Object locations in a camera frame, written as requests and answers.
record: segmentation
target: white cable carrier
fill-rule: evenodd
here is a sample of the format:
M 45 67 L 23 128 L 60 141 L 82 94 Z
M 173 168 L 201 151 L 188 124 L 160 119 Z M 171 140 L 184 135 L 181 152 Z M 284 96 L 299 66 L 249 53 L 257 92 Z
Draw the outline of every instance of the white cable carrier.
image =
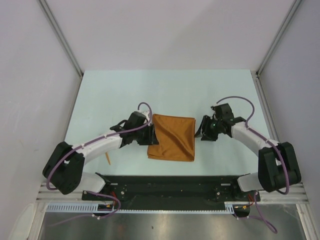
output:
M 56 202 L 48 204 L 47 213 L 88 213 L 88 214 L 105 214 L 113 210 L 99 210 L 101 203 L 63 203 Z M 193 211 L 170 211 L 170 210 L 124 210 L 117 211 L 119 214 L 135 213 L 135 214 L 234 214 L 232 204 L 225 204 L 225 210 L 193 210 Z

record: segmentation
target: metal frame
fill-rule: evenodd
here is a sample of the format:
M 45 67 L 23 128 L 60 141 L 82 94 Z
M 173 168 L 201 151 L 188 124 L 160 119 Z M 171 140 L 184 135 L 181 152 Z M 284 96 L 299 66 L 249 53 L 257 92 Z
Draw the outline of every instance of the metal frame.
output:
M 41 231 L 41 226 L 46 214 L 47 206 L 48 203 L 46 202 L 36 203 L 36 212 L 27 240 L 38 240 Z
M 288 195 L 282 195 L 278 192 L 266 192 L 259 191 L 261 201 L 259 204 L 307 204 L 308 197 L 306 195 L 304 186 L 302 183 L 290 186 L 290 192 Z M 42 183 L 38 196 L 36 198 L 37 203 L 101 203 L 101 201 L 83 201 L 82 191 L 74 191 L 68 195 L 63 195 L 58 190 L 50 191 L 46 187 L 46 183 Z M 112 204 L 113 201 L 105 201 L 106 204 Z M 241 201 L 226 201 L 226 204 L 247 204 L 248 202 Z
M 296 208 L 298 210 L 301 224 L 304 230 L 304 234 L 307 240 L 318 240 L 319 239 L 319 229 L 315 225 L 315 219 L 312 214 L 310 204 L 297 204 Z
M 269 47 L 268 51 L 266 52 L 266 55 L 264 56 L 261 64 L 259 65 L 256 74 L 258 76 L 261 75 L 262 71 L 264 70 L 266 64 L 268 63 L 269 59 L 271 58 L 272 54 L 274 53 L 277 45 L 279 44 L 282 36 L 284 35 L 286 29 L 288 28 L 288 26 L 290 25 L 290 23 L 292 22 L 293 17 L 295 16 L 296 12 L 298 11 L 300 5 L 302 4 L 304 0 L 295 0 L 293 2 L 293 4 L 290 7 L 289 12 L 286 14 L 278 32 L 276 33 L 271 46 Z
M 260 101 L 260 105 L 262 106 L 262 113 L 266 122 L 266 127 L 270 134 L 270 137 L 274 140 L 279 141 L 279 135 L 277 133 L 275 122 L 271 115 L 270 108 L 266 99 L 266 95 L 260 82 L 260 78 L 255 72 L 251 72 L 251 75 L 252 75 L 253 83 L 255 86 L 255 90 L 257 92 L 257 95 Z
M 79 77 L 82 79 L 84 73 L 82 72 L 79 63 L 74 55 L 74 53 L 72 52 L 70 45 L 68 44 L 65 35 L 63 34 L 53 12 L 51 11 L 48 3 L 46 0 L 37 0 L 38 3 L 40 4 L 40 7 L 44 13 L 44 15 L 46 16 L 53 32 L 55 33 L 56 37 L 58 38 L 59 42 L 61 43 L 61 46 L 64 50 L 64 52 L 66 53 L 67 57 L 69 58 L 74 70 L 77 72 L 77 74 L 79 75 Z

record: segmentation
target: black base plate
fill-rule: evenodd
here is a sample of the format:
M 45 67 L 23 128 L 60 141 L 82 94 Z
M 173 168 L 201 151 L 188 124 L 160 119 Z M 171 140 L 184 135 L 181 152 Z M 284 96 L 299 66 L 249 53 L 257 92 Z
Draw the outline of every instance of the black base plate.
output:
M 224 210 L 224 202 L 248 202 L 248 194 L 237 184 L 240 176 L 112 176 L 100 192 L 114 192 L 123 210 L 212 211 Z M 82 194 L 84 201 L 105 201 L 104 197 Z

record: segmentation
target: red wire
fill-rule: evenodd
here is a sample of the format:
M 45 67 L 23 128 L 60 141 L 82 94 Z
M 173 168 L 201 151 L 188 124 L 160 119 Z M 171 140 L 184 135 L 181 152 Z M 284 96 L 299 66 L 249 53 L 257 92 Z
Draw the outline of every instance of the red wire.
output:
M 111 195 L 113 195 L 115 198 L 117 198 L 117 195 L 114 191 L 111 192 Z
M 248 198 L 249 198 L 249 202 L 252 202 L 252 203 L 250 203 L 249 206 L 252 206 L 255 203 L 255 201 L 250 194 L 248 194 Z

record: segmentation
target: gray wall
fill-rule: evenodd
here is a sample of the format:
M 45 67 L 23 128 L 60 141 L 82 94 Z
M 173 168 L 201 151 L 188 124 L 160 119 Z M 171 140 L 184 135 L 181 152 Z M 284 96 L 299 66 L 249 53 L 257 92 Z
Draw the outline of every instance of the gray wall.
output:
M 293 1 L 47 0 L 82 70 L 254 70 Z
M 295 147 L 320 223 L 320 1 L 305 0 L 261 75 L 280 140 Z
M 0 10 L 0 233 L 35 201 L 80 83 L 36 0 Z

